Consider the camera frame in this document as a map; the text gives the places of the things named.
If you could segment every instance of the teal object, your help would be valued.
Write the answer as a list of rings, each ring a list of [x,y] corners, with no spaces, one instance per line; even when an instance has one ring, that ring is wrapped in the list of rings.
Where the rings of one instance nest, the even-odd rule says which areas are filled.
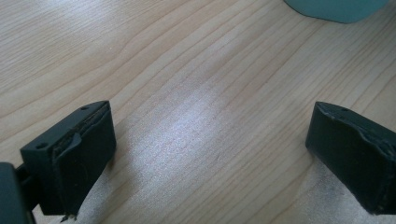
[[[360,21],[383,7],[388,0],[285,0],[297,12],[327,21]]]

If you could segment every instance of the table surface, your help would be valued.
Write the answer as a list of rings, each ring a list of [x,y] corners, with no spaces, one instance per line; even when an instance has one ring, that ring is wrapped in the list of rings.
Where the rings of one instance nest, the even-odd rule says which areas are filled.
[[[396,130],[395,0],[353,24],[282,0],[0,5],[1,161],[111,103],[118,149],[77,223],[396,221],[367,214],[304,147],[315,101]]]

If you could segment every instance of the light wood tabletop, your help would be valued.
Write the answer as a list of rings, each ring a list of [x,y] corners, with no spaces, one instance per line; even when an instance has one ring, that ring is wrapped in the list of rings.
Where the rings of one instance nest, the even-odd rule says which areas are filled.
[[[282,0],[0,2],[0,161],[111,103],[114,161],[65,223],[395,223],[304,146],[315,101],[396,131],[395,95],[395,0],[352,24]]]

